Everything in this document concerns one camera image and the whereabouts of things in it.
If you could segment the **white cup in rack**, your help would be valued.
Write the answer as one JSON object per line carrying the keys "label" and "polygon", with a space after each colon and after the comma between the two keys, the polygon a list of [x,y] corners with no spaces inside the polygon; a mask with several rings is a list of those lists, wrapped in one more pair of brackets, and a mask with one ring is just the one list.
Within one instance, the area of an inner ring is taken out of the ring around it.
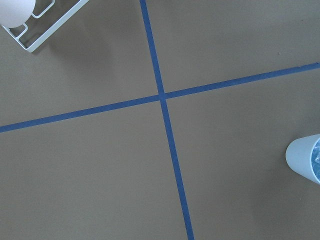
{"label": "white cup in rack", "polygon": [[19,27],[32,15],[35,5],[35,0],[0,0],[0,24],[6,28]]}

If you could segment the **light blue plastic cup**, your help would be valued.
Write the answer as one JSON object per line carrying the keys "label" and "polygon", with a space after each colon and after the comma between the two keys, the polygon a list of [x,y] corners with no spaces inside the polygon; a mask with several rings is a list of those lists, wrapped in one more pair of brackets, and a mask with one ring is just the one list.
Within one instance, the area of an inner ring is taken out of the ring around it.
{"label": "light blue plastic cup", "polygon": [[302,177],[320,184],[312,167],[312,153],[320,140],[320,135],[310,135],[292,141],[285,152],[285,159],[288,166]]}

